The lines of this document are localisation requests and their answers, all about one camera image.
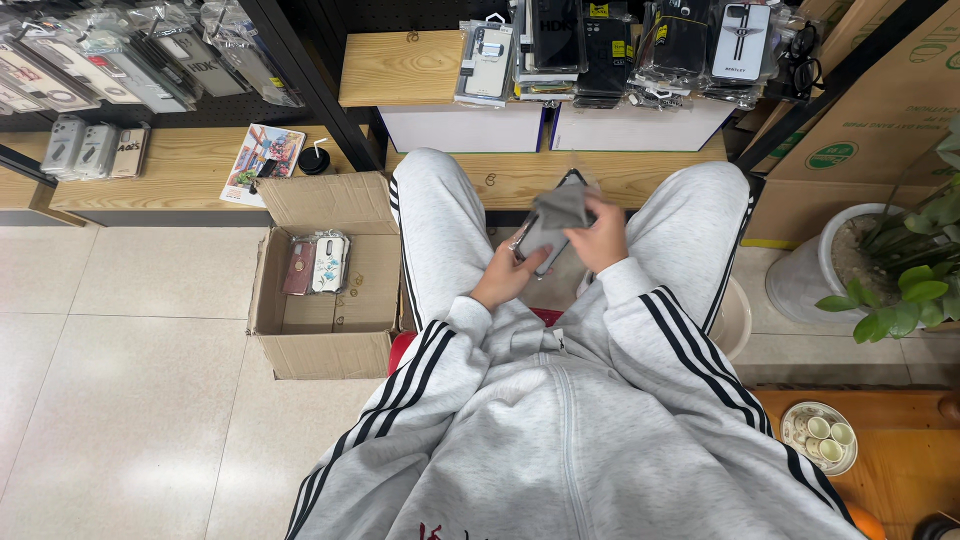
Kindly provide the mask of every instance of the white flower pot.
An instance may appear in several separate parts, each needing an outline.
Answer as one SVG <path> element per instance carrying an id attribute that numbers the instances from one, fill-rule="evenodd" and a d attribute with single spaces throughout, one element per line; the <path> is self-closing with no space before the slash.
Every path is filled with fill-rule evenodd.
<path id="1" fill-rule="evenodd" d="M 835 294 L 847 296 L 846 288 L 833 271 L 830 248 L 833 236 L 848 219 L 868 213 L 881 213 L 885 205 L 870 203 L 850 207 L 833 216 L 820 235 L 810 238 L 789 256 L 767 271 L 767 296 L 777 311 L 798 323 L 856 323 L 868 311 L 851 309 L 831 313 L 815 306 L 822 298 Z M 889 213 L 902 211 L 890 207 Z"/>

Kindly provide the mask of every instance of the gray sweatpants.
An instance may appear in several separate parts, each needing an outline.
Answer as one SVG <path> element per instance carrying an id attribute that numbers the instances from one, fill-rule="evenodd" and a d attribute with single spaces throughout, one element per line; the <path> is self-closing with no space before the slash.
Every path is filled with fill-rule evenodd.
<path id="1" fill-rule="evenodd" d="M 557 171 L 558 182 L 564 172 Z M 422 331 L 429 321 L 443 320 L 453 299 L 477 285 L 493 247 L 483 205 L 467 173 L 451 156 L 429 148 L 409 153 L 394 171 L 390 191 L 407 290 L 417 330 Z M 708 330 L 716 317 L 736 240 L 752 207 L 740 170 L 714 161 L 670 175 L 627 223 L 630 255 L 651 280 L 676 294 L 703 329 Z M 550 331 L 544 331 L 537 315 L 519 299 L 512 300 L 493 314 L 481 348 L 497 365 L 558 350 L 552 331 L 562 329 L 571 353 L 612 365 L 612 342 L 603 322 L 606 309 L 603 284 L 595 281 Z"/>

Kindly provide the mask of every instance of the plate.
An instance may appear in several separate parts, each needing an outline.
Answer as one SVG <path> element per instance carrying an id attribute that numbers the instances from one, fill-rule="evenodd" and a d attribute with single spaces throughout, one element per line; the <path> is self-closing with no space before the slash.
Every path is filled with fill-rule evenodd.
<path id="1" fill-rule="evenodd" d="M 818 402 L 802 402 L 790 407 L 786 414 L 783 415 L 783 420 L 780 422 L 780 438 L 785 444 L 790 445 L 791 448 L 800 453 L 800 455 L 806 456 L 807 459 L 813 462 L 824 475 L 828 477 L 835 477 L 837 475 L 842 475 L 850 470 L 853 466 L 853 463 L 856 461 L 856 446 L 858 444 L 857 439 L 854 438 L 853 444 L 848 447 L 844 447 L 843 457 L 840 458 L 840 461 L 836 463 L 830 463 L 829 461 L 821 458 L 814 457 L 806 451 L 806 436 L 797 433 L 797 428 L 794 425 L 794 421 L 797 420 L 797 416 L 801 414 L 814 414 L 817 416 L 823 416 L 831 424 L 837 422 L 843 422 L 844 424 L 850 425 L 850 422 L 847 422 L 847 419 L 840 414 L 837 409 L 831 407 L 830 405 L 821 404 Z"/>

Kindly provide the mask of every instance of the cardboard box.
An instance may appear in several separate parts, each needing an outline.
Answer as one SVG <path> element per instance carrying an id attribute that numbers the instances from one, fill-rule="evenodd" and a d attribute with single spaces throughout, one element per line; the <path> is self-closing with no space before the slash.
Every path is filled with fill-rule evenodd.
<path id="1" fill-rule="evenodd" d="M 500 109 L 449 105 L 379 107 L 396 150 L 421 147 L 450 153 L 537 152 L 544 108 L 510 103 Z"/>
<path id="2" fill-rule="evenodd" d="M 886 203 L 890 185 L 768 180 L 742 245 L 794 249 L 819 234 L 844 209 L 863 203 Z M 908 208 L 934 191 L 905 185 L 894 204 Z"/>
<path id="3" fill-rule="evenodd" d="M 268 178 L 258 184 L 276 222 L 260 244 L 248 333 L 278 379 L 386 377 L 397 327 L 399 227 L 387 179 L 367 172 Z M 294 234 L 339 230 L 351 239 L 348 287 L 339 295 L 280 292 Z"/>
<path id="4" fill-rule="evenodd" d="M 960 110 L 958 38 L 960 0 L 950 0 L 864 73 L 771 176 L 895 184 Z"/>
<path id="5" fill-rule="evenodd" d="M 886 20 L 887 15 L 893 12 L 903 3 L 904 0 L 856 0 L 852 6 L 846 10 L 842 18 L 836 22 L 836 25 L 828 34 L 828 39 L 820 50 L 820 65 L 824 68 L 824 75 L 833 70 L 841 60 L 856 48 L 867 36 L 870 35 L 881 22 Z M 825 0 L 807 0 L 803 7 L 808 8 L 810 13 L 819 13 L 821 18 L 828 21 L 829 15 L 833 13 L 836 16 L 840 6 L 825 6 Z M 763 127 L 756 132 L 751 145 L 767 133 L 767 131 L 783 118 L 793 106 L 789 103 L 781 102 L 774 109 L 773 113 L 767 118 Z M 799 130 L 788 137 L 776 150 L 770 153 L 763 161 L 753 168 L 757 173 L 768 173 L 773 170 L 787 154 L 793 150 L 813 126 L 824 117 L 829 111 L 829 106 L 821 110 L 816 116 L 807 121 Z"/>
<path id="6" fill-rule="evenodd" d="M 696 152 L 736 109 L 732 103 L 698 99 L 690 110 L 557 109 L 551 150 Z"/>

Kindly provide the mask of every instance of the green logo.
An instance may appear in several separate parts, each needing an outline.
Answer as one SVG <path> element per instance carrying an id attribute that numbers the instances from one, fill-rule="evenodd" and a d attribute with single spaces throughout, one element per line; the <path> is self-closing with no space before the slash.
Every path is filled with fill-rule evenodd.
<path id="1" fill-rule="evenodd" d="M 835 167 L 856 155 L 859 147 L 855 142 L 842 140 L 817 150 L 806 159 L 806 168 L 815 171 Z"/>
<path id="2" fill-rule="evenodd" d="M 794 132 L 791 136 L 787 137 L 784 142 L 780 143 L 780 146 L 775 148 L 774 151 L 770 153 L 770 157 L 776 158 L 777 160 L 783 158 L 789 154 L 791 150 L 793 150 L 794 146 L 797 146 L 797 143 L 804 138 L 804 135 L 806 135 L 806 132 Z"/>

